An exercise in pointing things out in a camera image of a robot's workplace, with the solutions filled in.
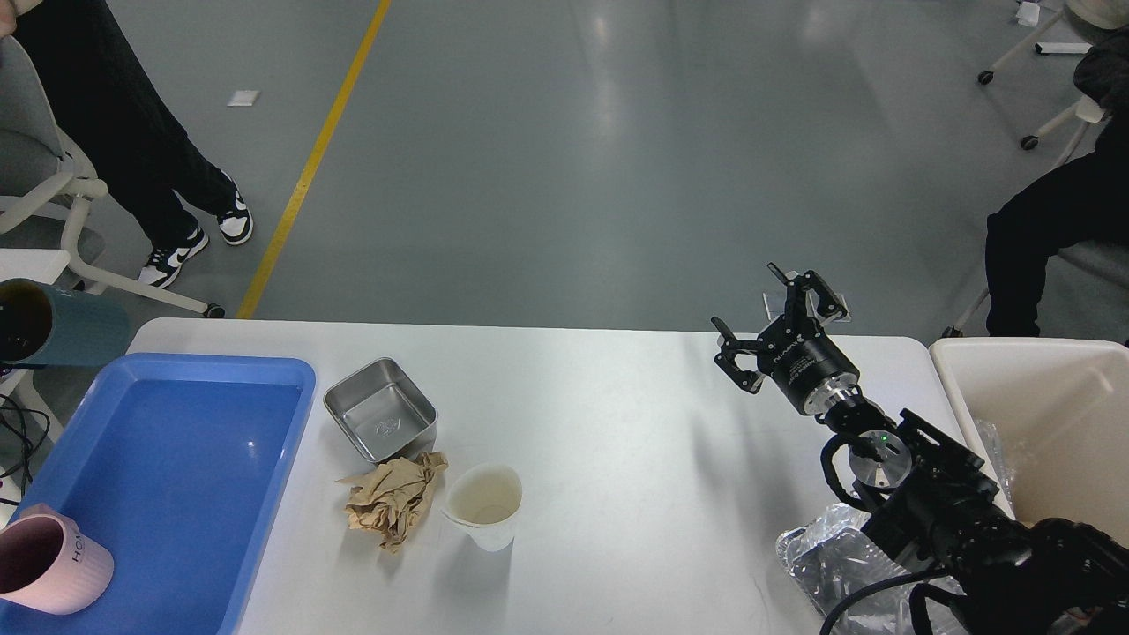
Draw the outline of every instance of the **white plastic cup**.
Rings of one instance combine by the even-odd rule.
[[[484,463],[466,471],[450,486],[443,514],[487,551],[500,551],[514,541],[522,506],[522,479],[508,466]]]
[[[70,615],[97,600],[113,574],[110,551],[46,505],[0,531],[0,599]]]

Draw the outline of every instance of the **sneaker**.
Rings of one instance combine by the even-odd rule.
[[[251,232],[255,228],[255,221],[251,218],[251,210],[247,209],[247,203],[243,202],[243,194],[239,193],[239,188],[235,189],[235,200],[231,201],[230,208],[217,216],[216,220],[219,223],[219,232],[224,234],[224,242],[227,244],[242,245],[251,238]]]
[[[200,227],[189,236],[189,244],[182,247],[156,247],[149,254],[149,262],[141,268],[138,280],[164,289],[173,284],[181,273],[184,261],[203,251],[208,246],[208,234]]]

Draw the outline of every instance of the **person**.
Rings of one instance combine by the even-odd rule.
[[[254,221],[239,189],[189,140],[105,0],[0,0],[0,37],[32,58],[55,121],[152,243],[138,279],[172,285],[208,234],[177,194],[240,245]]]
[[[1080,241],[1129,244],[1121,179],[1129,175],[1129,27],[1094,45],[1075,86],[1111,119],[1093,153],[1041,176],[988,217],[984,266],[991,336],[1038,337],[1048,259]]]

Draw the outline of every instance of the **black pants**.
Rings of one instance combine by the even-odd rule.
[[[227,210],[235,185],[165,107],[104,0],[44,0],[16,31],[59,127],[154,246],[180,246],[198,226],[176,192],[209,214]]]
[[[1129,244],[1129,157],[1102,150],[1047,173],[988,217],[992,336],[1034,337],[1047,260],[1086,240]]]

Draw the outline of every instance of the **gray floor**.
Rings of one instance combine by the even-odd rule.
[[[377,1],[110,3],[255,212],[247,245],[215,241],[174,286],[234,315]],[[1078,58],[1024,53],[974,79],[1029,33],[1015,10],[394,0],[255,318],[758,330],[776,261],[846,295],[854,321],[832,333],[930,343],[983,285],[987,215],[1069,137],[1017,146],[1077,98]],[[257,105],[225,107],[240,88]],[[102,262],[135,275],[131,218],[104,201],[91,226]],[[107,293],[137,325],[186,315]],[[1056,264],[1041,325],[1121,341],[1126,299]],[[88,379],[37,385],[67,411]]]

